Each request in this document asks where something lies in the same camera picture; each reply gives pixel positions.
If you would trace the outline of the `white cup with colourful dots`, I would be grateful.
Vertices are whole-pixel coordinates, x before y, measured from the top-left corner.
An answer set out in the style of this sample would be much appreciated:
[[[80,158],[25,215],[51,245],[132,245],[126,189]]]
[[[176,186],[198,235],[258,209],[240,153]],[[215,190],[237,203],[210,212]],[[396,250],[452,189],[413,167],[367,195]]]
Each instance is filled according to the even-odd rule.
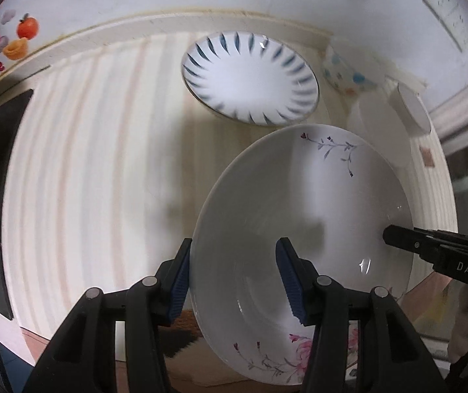
[[[348,97],[374,90],[384,79],[370,59],[355,49],[336,44],[326,48],[322,74],[334,90]]]

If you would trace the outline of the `small white dish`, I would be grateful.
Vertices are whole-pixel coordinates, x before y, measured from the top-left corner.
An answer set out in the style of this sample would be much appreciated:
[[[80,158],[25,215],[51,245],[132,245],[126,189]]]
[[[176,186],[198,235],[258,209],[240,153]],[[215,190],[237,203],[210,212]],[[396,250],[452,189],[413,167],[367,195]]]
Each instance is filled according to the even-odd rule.
[[[410,137],[429,135],[432,124],[421,97],[405,84],[399,83],[391,92],[388,102],[396,111]]]

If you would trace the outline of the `striped table mat with cat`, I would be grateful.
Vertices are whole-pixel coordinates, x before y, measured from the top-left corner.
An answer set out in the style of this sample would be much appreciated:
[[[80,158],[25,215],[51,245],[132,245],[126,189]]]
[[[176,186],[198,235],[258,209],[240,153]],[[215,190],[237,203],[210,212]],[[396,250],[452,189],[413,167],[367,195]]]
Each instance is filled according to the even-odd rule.
[[[224,170],[275,129],[229,121],[201,105],[181,75],[192,33],[157,35],[67,58],[37,81],[7,175],[2,245],[19,324],[50,338],[81,294],[129,288],[193,237]],[[343,130],[350,102],[321,85],[302,124]],[[451,179],[436,134],[410,140],[396,173],[412,223],[458,226]],[[451,285],[412,255],[399,296],[418,330],[449,333]],[[162,343],[171,380],[184,390],[286,391],[236,373],[186,310]]]

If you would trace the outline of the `plain white bowl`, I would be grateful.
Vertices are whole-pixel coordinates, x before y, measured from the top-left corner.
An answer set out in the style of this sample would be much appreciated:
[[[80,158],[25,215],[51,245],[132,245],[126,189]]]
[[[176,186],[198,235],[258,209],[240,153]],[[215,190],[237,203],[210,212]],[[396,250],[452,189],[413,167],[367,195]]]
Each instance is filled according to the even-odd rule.
[[[392,166],[411,161],[410,139],[395,109],[377,93],[362,94],[351,109],[346,128],[369,143]]]

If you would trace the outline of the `white bowl blue leaf pattern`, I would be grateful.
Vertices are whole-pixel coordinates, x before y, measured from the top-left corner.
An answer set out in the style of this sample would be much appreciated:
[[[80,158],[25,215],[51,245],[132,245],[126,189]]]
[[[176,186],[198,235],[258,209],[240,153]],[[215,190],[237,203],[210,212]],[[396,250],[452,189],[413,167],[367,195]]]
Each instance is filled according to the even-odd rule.
[[[316,75],[297,51],[268,36],[219,32],[189,46],[181,72],[192,95],[215,114],[264,127],[308,118],[319,102]]]

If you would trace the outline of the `white floral plate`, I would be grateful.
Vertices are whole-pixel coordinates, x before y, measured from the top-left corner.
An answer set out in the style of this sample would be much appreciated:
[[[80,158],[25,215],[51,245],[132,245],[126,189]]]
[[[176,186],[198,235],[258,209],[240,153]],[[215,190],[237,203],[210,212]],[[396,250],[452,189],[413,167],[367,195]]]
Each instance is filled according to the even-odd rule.
[[[300,383],[314,336],[294,317],[275,260],[279,239],[345,288],[401,296],[410,253],[382,234],[409,227],[396,173],[364,140],[300,124],[257,140],[220,175],[198,217],[189,294],[213,352],[243,377]]]

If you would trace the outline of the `white wall socket panel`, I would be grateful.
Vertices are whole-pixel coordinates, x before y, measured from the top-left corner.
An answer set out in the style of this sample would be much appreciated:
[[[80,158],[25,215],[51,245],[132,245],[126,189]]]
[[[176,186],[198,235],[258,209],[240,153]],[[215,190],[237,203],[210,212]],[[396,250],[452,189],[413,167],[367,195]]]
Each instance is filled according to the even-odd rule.
[[[468,48],[467,17],[457,0],[422,0],[460,51]]]

